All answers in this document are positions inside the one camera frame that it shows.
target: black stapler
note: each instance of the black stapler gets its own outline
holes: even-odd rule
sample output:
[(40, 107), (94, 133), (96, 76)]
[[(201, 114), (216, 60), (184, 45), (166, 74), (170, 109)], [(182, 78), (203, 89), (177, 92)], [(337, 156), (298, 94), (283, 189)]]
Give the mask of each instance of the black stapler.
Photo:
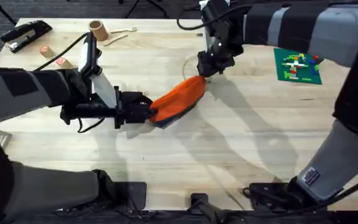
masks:
[(0, 38), (11, 52), (16, 53), (51, 30), (52, 27), (44, 21), (32, 21), (15, 27), (1, 35)]

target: wooden tabletop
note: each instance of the wooden tabletop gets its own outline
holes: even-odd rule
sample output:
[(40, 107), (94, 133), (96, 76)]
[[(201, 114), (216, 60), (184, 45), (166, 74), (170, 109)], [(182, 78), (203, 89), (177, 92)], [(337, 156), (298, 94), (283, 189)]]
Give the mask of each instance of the wooden tabletop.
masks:
[[(21, 19), (19, 24), (36, 20)], [(53, 31), (16, 54), (3, 49), (0, 67), (33, 70), (88, 31), (90, 19), (43, 19)], [(197, 75), (201, 30), (180, 30), (174, 20), (102, 19), (108, 30), (138, 31), (108, 47), (99, 65), (113, 85), (151, 99)], [(199, 20), (184, 20), (193, 26)], [(81, 44), (65, 57), (77, 64)], [(55, 64), (47, 68), (58, 68)], [(277, 80), (272, 47), (244, 46), (236, 66), (215, 75), (197, 107), (167, 129), (113, 120), (85, 134), (67, 126), (60, 108), (43, 108), (0, 123), (13, 134), (6, 153), (29, 166), (63, 170), (104, 169), (116, 181), (147, 182), (146, 209), (183, 209), (194, 192), (227, 209), (250, 209), (240, 189), (252, 182), (289, 181), (315, 154), (333, 123), (333, 105), (347, 68), (324, 61), (322, 85)], [(95, 120), (85, 121), (85, 125)], [(358, 176), (351, 182), (358, 181)], [(331, 207), (358, 210), (358, 192)]]

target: cardboard tube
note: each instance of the cardboard tube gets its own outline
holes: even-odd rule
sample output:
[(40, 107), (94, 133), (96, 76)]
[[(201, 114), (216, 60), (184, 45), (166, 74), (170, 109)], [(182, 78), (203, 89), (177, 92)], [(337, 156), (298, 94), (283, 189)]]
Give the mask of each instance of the cardboard tube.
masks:
[(55, 56), (55, 52), (53, 52), (53, 50), (47, 45), (40, 48), (40, 53), (45, 58), (52, 58)]
[(109, 37), (109, 34), (104, 28), (102, 21), (96, 20), (89, 23), (89, 30), (92, 31), (93, 35), (98, 41), (104, 41)]
[(60, 57), (56, 60), (56, 64), (60, 66), (60, 68), (73, 68), (74, 66), (65, 58)]

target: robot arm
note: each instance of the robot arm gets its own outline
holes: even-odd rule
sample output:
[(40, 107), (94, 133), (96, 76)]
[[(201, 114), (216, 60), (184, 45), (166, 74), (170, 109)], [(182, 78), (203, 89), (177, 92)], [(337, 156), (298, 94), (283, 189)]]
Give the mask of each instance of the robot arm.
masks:
[(78, 69), (0, 68), (0, 121), (44, 106), (62, 106), (60, 117), (66, 124), (77, 118), (114, 118), (116, 128), (125, 122), (143, 123), (155, 113), (149, 109), (152, 101), (141, 92), (112, 87), (97, 65), (100, 55), (90, 32)]
[(358, 4), (200, 4), (207, 40), (207, 50), (198, 53), (203, 77), (233, 66), (243, 44), (282, 47), (351, 67), (335, 104), (337, 120), (311, 162), (289, 184), (254, 183), (246, 196), (256, 210), (283, 211), (310, 207), (338, 194), (358, 174)]

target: black cable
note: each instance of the black cable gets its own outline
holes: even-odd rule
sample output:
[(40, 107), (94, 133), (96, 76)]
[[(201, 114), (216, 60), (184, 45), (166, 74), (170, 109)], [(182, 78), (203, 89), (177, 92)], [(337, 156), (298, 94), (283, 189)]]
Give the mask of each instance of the black cable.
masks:
[(81, 35), (79, 38), (77, 38), (72, 44), (70, 44), (70, 46), (68, 46), (64, 51), (62, 51), (60, 54), (54, 56), (54, 58), (50, 59), (47, 63), (41, 65), (40, 67), (36, 68), (34, 71), (39, 71), (43, 68), (45, 68), (46, 66), (50, 65), (52, 62), (54, 62), (56, 59), (60, 58), (61, 56), (63, 56), (65, 53), (67, 53), (70, 49), (72, 49), (74, 47), (74, 45), (76, 45), (80, 40), (84, 39), (84, 37), (86, 37), (88, 35), (89, 32), (84, 33), (83, 35)]
[(0, 5), (0, 13), (2, 13), (6, 19), (8, 19), (13, 25), (16, 26), (17, 22), (11, 17), (11, 15), (9, 15)]
[(162, 11), (164, 13), (164, 18), (169, 19), (168, 13), (166, 12), (166, 10), (160, 6), (159, 4), (153, 2), (153, 0), (146, 0), (148, 3), (152, 4), (153, 6), (155, 6), (156, 8), (158, 8), (160, 11)]
[(103, 121), (104, 121), (104, 118), (101, 118), (98, 122), (92, 124), (91, 126), (85, 128), (84, 130), (82, 130), (82, 120), (81, 120), (81, 118), (78, 118), (80, 128), (78, 129), (77, 133), (80, 133), (80, 134), (85, 133), (85, 132), (89, 131), (90, 129), (93, 129), (93, 128), (99, 126), (99, 124), (101, 124)]
[[(295, 211), (288, 212), (288, 213), (280, 213), (280, 214), (273, 214), (273, 215), (245, 214), (245, 216), (256, 217), (256, 218), (283, 218), (283, 217), (289, 217), (289, 216), (294, 216), (294, 215), (301, 215), (302, 213), (314, 212), (314, 211), (316, 211), (320, 208), (323, 208), (325, 206), (332, 205), (332, 204), (342, 200), (343, 198), (349, 196), (350, 194), (353, 194), (356, 191), (358, 191), (358, 183), (353, 185), (349, 189), (343, 191), (341, 194), (339, 194), (333, 198), (327, 199), (323, 202), (320, 202), (316, 205), (310, 206), (308, 208), (302, 208), (302, 209), (295, 210)], [(242, 213), (234, 212), (233, 214), (235, 214), (237, 216), (239, 215), (242, 218), (245, 218), (242, 216)]]
[(137, 3), (139, 3), (140, 0), (136, 0), (136, 2), (132, 5), (131, 9), (127, 12), (127, 14), (124, 16), (125, 19), (127, 19), (130, 14), (132, 13), (132, 11), (135, 9)]

